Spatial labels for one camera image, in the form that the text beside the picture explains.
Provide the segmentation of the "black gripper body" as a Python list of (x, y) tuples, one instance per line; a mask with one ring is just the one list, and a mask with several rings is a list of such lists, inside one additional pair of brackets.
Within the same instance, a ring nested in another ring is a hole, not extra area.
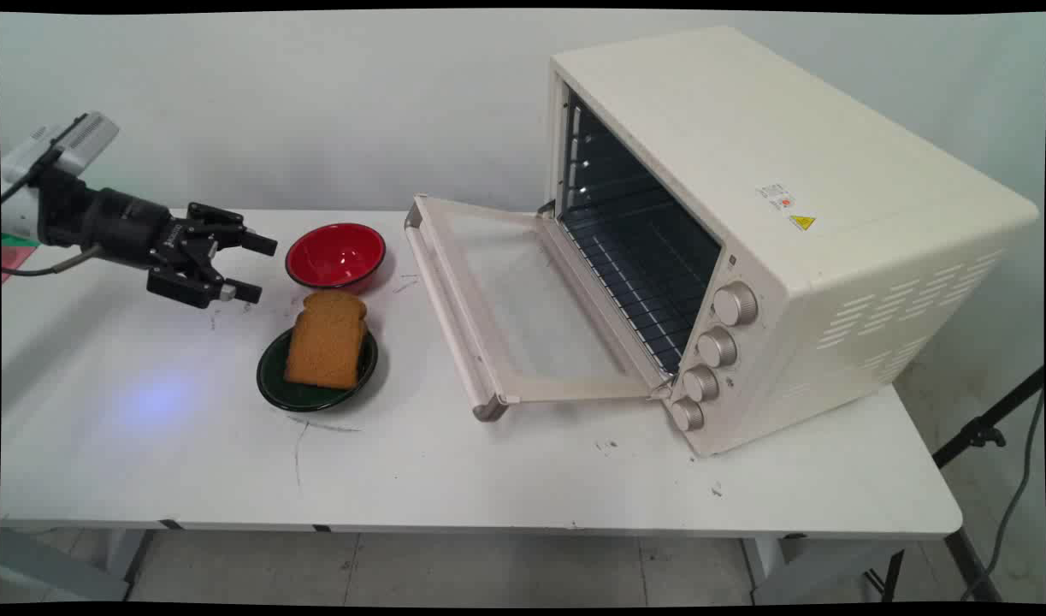
[(92, 190), (68, 172), (47, 170), (35, 180), (40, 206), (40, 239), (50, 246), (77, 246), (90, 257), (143, 270), (152, 253), (194, 253), (211, 260), (217, 242), (190, 237), (187, 211), (104, 188)]

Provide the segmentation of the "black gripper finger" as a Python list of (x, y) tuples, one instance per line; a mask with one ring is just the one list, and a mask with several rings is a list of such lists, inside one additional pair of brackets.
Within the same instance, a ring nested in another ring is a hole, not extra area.
[(187, 207), (190, 237), (210, 238), (217, 242), (217, 249), (244, 248), (248, 251), (272, 257), (276, 253), (276, 239), (264, 237), (250, 230), (244, 216), (231, 210), (223, 210), (209, 205), (191, 202)]
[(237, 299), (259, 303), (263, 289), (222, 276), (206, 256), (194, 253), (152, 253), (147, 265), (147, 292), (195, 309), (209, 309), (213, 301)]

